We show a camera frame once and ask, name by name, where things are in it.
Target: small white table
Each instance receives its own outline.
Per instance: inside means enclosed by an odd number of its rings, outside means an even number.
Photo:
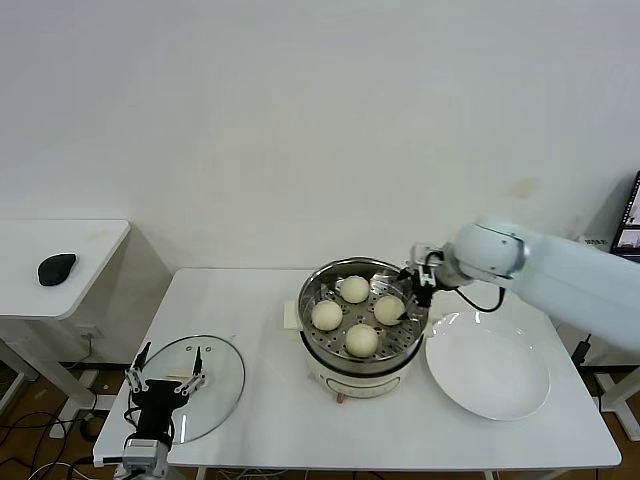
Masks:
[[[87,294],[107,262],[129,232],[126,220],[0,220],[0,321],[55,322],[68,318]],[[75,253],[76,264],[60,285],[38,282],[40,263],[59,253]],[[64,369],[48,347],[47,339],[24,329],[24,337],[10,347],[69,396],[60,420],[71,420],[79,409],[108,410],[112,395],[94,395],[87,387],[97,375],[83,372],[80,381]],[[59,424],[51,437],[62,438]]]
[[[283,305],[311,272],[206,270],[176,273],[149,328],[151,352],[181,337],[217,335],[232,342],[246,365],[237,409],[216,430],[174,445],[177,466],[400,471],[561,470],[617,465],[620,452],[549,319],[507,295],[501,314],[529,331],[551,374],[548,402],[529,418],[496,422],[455,404],[433,380],[424,351],[406,380],[375,399],[343,404],[305,364],[296,334],[283,329]],[[466,289],[479,303],[495,288]],[[434,315],[469,307],[439,293]],[[128,387],[111,409],[94,457],[122,455],[132,428],[122,416]]]

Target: monitor screen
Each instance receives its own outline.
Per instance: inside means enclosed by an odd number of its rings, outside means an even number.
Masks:
[[[611,243],[611,253],[640,261],[640,172],[636,175],[631,195],[625,205],[622,220]]]

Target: steamed bun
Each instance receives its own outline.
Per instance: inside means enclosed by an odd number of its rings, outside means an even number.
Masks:
[[[378,335],[369,325],[359,323],[347,332],[345,347],[354,357],[369,357],[378,349]]]
[[[311,321],[318,330],[334,330],[342,322],[342,309],[336,302],[323,300],[311,310]]]
[[[364,302],[369,296],[369,282],[355,275],[347,277],[340,287],[340,295],[349,303]]]
[[[404,303],[398,297],[387,295],[382,297],[373,306],[373,314],[383,325],[397,325],[400,323],[398,317],[405,312]]]

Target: white plate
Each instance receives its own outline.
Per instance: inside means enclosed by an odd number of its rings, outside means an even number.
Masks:
[[[435,324],[427,362],[456,403],[492,420],[517,420],[549,395],[549,370],[527,334],[496,314],[452,313]]]

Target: computer mouse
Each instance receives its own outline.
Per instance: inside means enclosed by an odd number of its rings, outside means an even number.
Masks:
[[[69,276],[76,259],[73,253],[60,253],[43,260],[38,267],[40,285],[45,287],[60,285]]]

